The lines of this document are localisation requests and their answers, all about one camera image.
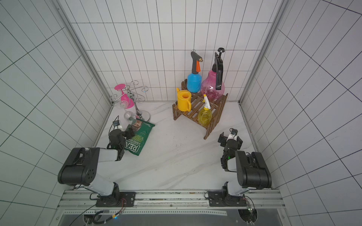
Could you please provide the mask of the small yellow spray bottle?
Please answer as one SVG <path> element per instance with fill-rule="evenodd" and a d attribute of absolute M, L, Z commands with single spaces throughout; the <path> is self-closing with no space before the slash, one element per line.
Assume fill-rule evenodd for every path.
<path fill-rule="evenodd" d="M 203 102 L 205 103 L 205 105 L 198 114 L 198 122 L 200 125 L 206 127 L 212 120 L 211 105 L 209 103 L 209 100 L 208 100 L 208 97 L 206 96 L 206 94 L 204 94 Z"/>

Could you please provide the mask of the pink pressure sprayer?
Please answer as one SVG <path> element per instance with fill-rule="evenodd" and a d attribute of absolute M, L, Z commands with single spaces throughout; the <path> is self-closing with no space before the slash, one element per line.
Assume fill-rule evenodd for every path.
<path fill-rule="evenodd" d="M 208 77 L 201 84 L 201 92 L 202 94 L 205 94 L 209 100 L 217 100 L 224 94 L 225 91 L 225 86 L 222 81 L 222 53 L 224 52 L 224 48 L 219 48 L 218 52 L 215 52 L 212 69 L 209 71 Z"/>

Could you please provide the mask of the yellow watering can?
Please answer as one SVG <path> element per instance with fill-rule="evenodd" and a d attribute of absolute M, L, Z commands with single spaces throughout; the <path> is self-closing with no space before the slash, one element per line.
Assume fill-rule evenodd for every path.
<path fill-rule="evenodd" d="M 191 106 L 191 93 L 188 90 L 177 90 L 177 102 L 178 109 L 182 112 L 190 112 L 192 109 Z"/>

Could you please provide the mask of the blue spray bottle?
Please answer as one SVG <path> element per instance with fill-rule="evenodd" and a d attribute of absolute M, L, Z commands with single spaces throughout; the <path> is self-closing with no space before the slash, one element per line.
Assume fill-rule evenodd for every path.
<path fill-rule="evenodd" d="M 187 78 L 187 89 L 191 93 L 198 93 L 201 90 L 202 76 L 199 74 L 200 62 L 203 62 L 203 58 L 195 51 L 190 53 L 192 57 L 192 69 L 191 74 Z"/>

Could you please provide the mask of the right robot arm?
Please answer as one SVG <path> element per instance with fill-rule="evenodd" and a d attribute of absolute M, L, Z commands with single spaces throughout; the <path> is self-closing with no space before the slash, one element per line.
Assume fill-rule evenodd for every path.
<path fill-rule="evenodd" d="M 232 130 L 229 136 L 223 133 L 218 143 L 224 148 L 221 166 L 226 172 L 236 173 L 236 179 L 226 182 L 219 200 L 225 205 L 233 205 L 245 200 L 244 194 L 251 189 L 262 190 L 272 187 L 272 177 L 266 162 L 259 152 L 241 150 L 243 141 Z"/>

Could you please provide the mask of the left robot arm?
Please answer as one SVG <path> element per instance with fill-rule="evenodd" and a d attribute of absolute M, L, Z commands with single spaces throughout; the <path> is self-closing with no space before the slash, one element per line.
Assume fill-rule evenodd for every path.
<path fill-rule="evenodd" d="M 68 186 L 84 186 L 98 195 L 96 207 L 133 207 L 135 192 L 121 192 L 116 182 L 97 173 L 99 163 L 121 161 L 126 140 L 135 136 L 132 128 L 112 130 L 106 148 L 76 147 L 58 173 L 58 182 Z"/>

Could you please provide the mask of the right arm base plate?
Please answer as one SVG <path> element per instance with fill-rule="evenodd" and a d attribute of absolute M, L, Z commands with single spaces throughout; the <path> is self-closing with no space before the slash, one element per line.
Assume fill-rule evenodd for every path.
<path fill-rule="evenodd" d="M 206 191 L 204 197 L 210 207 L 246 207 L 247 201 L 239 196 L 224 194 L 221 190 Z"/>

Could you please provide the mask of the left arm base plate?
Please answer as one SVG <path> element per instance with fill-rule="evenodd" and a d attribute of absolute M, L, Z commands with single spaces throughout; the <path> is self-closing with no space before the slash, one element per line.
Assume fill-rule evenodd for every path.
<path fill-rule="evenodd" d="M 133 207 L 135 196 L 135 192 L 119 192 L 115 195 L 100 196 L 95 206 L 99 208 Z"/>

